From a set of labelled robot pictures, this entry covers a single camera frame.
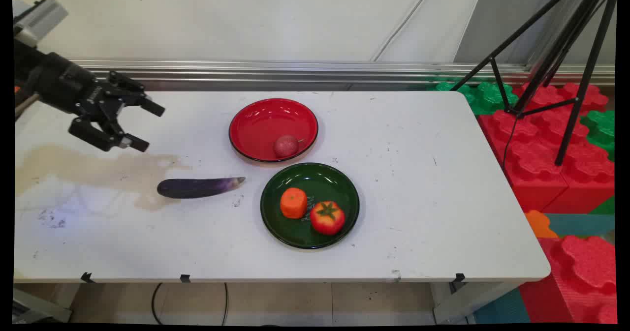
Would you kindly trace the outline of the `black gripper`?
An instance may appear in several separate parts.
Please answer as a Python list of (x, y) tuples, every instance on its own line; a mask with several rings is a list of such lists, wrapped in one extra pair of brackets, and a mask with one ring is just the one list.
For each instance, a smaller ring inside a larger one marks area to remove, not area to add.
[(45, 54), (20, 40), (14, 41), (14, 75), (26, 95), (38, 95), (41, 103), (72, 115), (69, 133), (101, 151), (148, 149), (148, 141), (124, 132), (118, 123), (125, 106), (137, 106), (158, 117), (166, 111), (151, 100), (143, 84), (122, 73), (110, 71), (99, 79), (57, 53)]

